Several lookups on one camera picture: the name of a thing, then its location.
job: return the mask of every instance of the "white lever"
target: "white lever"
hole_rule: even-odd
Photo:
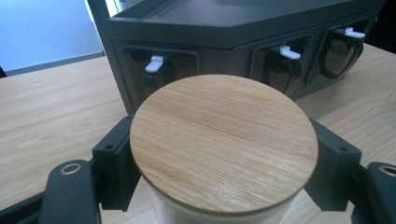
[[[354,37],[354,38],[364,38],[366,36],[365,33],[354,32],[353,28],[347,27],[344,31],[344,35]]]
[[[150,73],[158,72],[158,70],[163,66],[163,56],[154,55],[151,57],[151,63],[146,67],[146,71]]]
[[[301,57],[301,54],[291,51],[289,46],[280,46],[280,55],[293,60],[297,60]]]

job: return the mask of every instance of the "wall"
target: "wall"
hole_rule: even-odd
[[[101,52],[84,0],[1,0],[5,71]]]

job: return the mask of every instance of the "jar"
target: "jar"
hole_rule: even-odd
[[[188,77],[155,91],[131,128],[159,223],[278,223],[313,174],[315,131],[260,82]]]

